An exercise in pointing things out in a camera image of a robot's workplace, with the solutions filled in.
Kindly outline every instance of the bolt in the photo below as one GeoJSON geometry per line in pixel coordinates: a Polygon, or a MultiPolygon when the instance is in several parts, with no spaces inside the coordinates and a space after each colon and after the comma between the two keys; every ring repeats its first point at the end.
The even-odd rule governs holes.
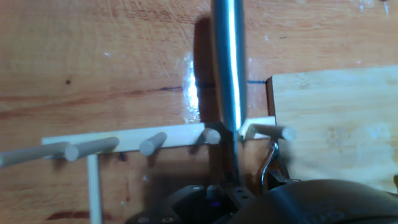
{"type": "Polygon", "coordinates": [[[162,219],[162,223],[172,223],[172,222],[174,222],[173,217],[165,217],[162,219]]]}
{"type": "Polygon", "coordinates": [[[138,219],[138,223],[149,223],[149,218],[141,217],[140,219],[138,219]]]}

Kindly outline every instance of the wood grain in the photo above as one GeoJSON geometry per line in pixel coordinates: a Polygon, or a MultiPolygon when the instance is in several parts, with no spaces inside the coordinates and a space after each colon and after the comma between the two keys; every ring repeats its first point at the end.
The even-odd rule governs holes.
{"type": "MultiPolygon", "coordinates": [[[[366,2],[362,11],[359,0],[247,0],[248,80],[397,63],[398,3],[387,1],[387,15],[383,2],[366,2]]],[[[209,10],[209,0],[1,0],[0,150],[49,136],[216,121],[209,10]]],[[[266,116],[265,85],[248,91],[250,117],[266,116]]],[[[248,144],[250,169],[264,144],[248,144]]],[[[208,176],[214,152],[191,151],[151,161],[101,157],[106,223],[144,209],[148,189],[163,196],[216,180],[208,176]],[[149,174],[157,185],[147,186],[149,174]]],[[[85,161],[42,160],[0,170],[0,222],[88,223],[85,169],[85,161]]]]}
{"type": "Polygon", "coordinates": [[[398,66],[272,77],[278,125],[297,129],[281,147],[292,179],[343,179],[397,193],[398,66]]]}

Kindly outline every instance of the wooden table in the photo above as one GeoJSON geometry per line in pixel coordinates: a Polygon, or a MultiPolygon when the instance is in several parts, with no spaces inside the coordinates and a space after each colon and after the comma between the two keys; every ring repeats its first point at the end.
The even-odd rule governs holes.
{"type": "MultiPolygon", "coordinates": [[[[218,120],[209,11],[208,0],[1,0],[0,150],[218,120]]],[[[397,12],[390,0],[247,0],[250,117],[267,115],[257,81],[271,75],[398,63],[397,12]]],[[[265,143],[246,146],[248,174],[265,143]]],[[[219,154],[203,146],[155,159],[101,156],[105,223],[184,185],[216,181],[209,170],[220,168],[219,154]]],[[[0,223],[89,223],[87,193],[85,159],[8,167],[0,170],[0,223]]]]}

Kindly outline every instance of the stainless steel pole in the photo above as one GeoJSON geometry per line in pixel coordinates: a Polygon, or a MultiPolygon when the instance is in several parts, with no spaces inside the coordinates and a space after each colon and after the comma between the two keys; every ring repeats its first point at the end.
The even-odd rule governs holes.
{"type": "Polygon", "coordinates": [[[221,120],[233,135],[233,177],[237,184],[244,185],[243,160],[239,158],[243,145],[238,133],[247,113],[243,0],[213,0],[211,23],[221,120]]]}

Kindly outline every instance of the light wooden board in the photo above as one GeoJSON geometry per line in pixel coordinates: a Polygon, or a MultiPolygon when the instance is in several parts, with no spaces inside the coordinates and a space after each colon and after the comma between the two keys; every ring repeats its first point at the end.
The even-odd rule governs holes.
{"type": "Polygon", "coordinates": [[[398,66],[274,75],[277,125],[293,179],[345,179],[397,192],[398,66]]]}
{"type": "MultiPolygon", "coordinates": [[[[241,135],[246,136],[248,127],[251,124],[265,124],[275,125],[275,117],[268,116],[265,118],[249,118],[245,120],[241,135]]],[[[211,127],[217,130],[221,135],[221,140],[227,138],[227,132],[221,122],[219,123],[198,123],[198,124],[183,124],[175,126],[163,126],[154,128],[131,129],[121,131],[110,131],[107,133],[88,133],[75,134],[69,136],[55,136],[43,138],[42,144],[51,144],[56,142],[69,142],[70,144],[80,144],[84,142],[94,141],[108,137],[118,137],[120,144],[112,150],[112,152],[127,152],[139,150],[139,145],[142,141],[149,139],[159,132],[167,134],[167,139],[162,147],[179,147],[179,146],[193,146],[197,144],[205,144],[205,139],[201,138],[201,134],[206,127],[211,127]]],[[[264,139],[267,136],[256,133],[251,139],[264,139]]]]}

